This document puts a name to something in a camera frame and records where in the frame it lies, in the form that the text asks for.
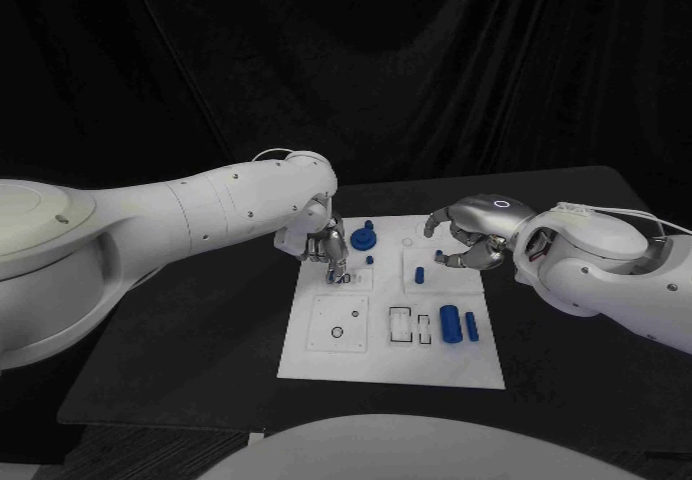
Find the black backdrop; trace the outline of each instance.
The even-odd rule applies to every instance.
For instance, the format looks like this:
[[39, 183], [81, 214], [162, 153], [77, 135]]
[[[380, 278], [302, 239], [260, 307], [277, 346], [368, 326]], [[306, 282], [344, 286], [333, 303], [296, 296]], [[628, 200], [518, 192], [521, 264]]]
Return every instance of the black backdrop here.
[[270, 147], [342, 184], [602, 164], [691, 225], [688, 0], [22, 0], [0, 22], [0, 178], [113, 188]]

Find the blue object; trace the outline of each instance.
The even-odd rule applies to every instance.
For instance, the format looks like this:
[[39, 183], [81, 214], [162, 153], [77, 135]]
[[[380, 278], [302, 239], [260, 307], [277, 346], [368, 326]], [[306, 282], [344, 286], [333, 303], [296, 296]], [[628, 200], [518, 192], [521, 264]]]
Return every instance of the blue object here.
[[365, 222], [365, 227], [359, 228], [351, 235], [351, 245], [362, 252], [370, 250], [378, 243], [378, 236], [375, 235], [372, 228], [372, 222], [368, 220]]
[[440, 321], [443, 322], [443, 340], [447, 343], [459, 343], [465, 337], [462, 336], [459, 309], [455, 305], [440, 308]]
[[419, 285], [421, 285], [424, 281], [426, 281], [426, 270], [424, 270], [423, 267], [417, 267], [416, 268], [416, 283]]
[[473, 316], [473, 312], [466, 312], [466, 327], [469, 328], [469, 340], [478, 342], [479, 330], [476, 328], [476, 317]]

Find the black table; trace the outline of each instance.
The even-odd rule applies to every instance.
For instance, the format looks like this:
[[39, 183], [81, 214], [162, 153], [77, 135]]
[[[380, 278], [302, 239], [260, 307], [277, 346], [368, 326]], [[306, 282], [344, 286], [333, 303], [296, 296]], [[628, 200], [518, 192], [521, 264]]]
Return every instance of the black table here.
[[[558, 201], [646, 210], [607, 167], [349, 186], [335, 206], [345, 217], [421, 215], [478, 193], [537, 211]], [[276, 432], [398, 413], [576, 449], [692, 452], [692, 356], [602, 315], [556, 310], [511, 261], [482, 273], [505, 391], [279, 379], [299, 267], [271, 235], [169, 265], [120, 303], [60, 421]]]

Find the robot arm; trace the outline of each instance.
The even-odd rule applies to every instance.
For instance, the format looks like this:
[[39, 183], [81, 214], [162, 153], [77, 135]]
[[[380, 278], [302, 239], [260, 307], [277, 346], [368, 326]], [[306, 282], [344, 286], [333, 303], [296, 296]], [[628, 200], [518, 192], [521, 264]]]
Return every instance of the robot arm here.
[[517, 281], [557, 309], [581, 317], [603, 313], [639, 335], [692, 354], [692, 236], [646, 239], [596, 209], [560, 203], [537, 215], [508, 197], [466, 197], [433, 213], [426, 235], [450, 221], [452, 234], [470, 249], [440, 254], [436, 261], [486, 270], [512, 251]]
[[339, 281], [336, 188], [329, 161], [305, 151], [110, 190], [0, 180], [0, 369], [73, 345], [166, 264], [267, 233]]

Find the white board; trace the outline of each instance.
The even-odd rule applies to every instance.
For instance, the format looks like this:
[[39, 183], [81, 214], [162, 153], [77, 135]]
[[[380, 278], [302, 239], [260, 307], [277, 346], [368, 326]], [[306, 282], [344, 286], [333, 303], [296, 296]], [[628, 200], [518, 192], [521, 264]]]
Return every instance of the white board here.
[[[450, 255], [468, 247], [446, 224], [427, 239], [427, 216], [419, 215], [346, 218], [348, 239], [367, 220], [378, 243], [365, 252], [349, 243], [351, 283], [328, 285], [326, 265], [303, 262], [279, 377], [505, 389], [481, 272], [434, 263], [436, 250]], [[424, 268], [423, 284], [416, 283], [417, 267]], [[443, 341], [444, 305], [460, 313], [463, 341], [455, 344]], [[393, 316], [391, 307], [400, 307]], [[408, 319], [397, 315], [407, 311]], [[466, 312], [475, 314], [478, 342], [469, 339]], [[394, 339], [407, 338], [411, 328], [411, 342], [393, 342], [393, 323]]]

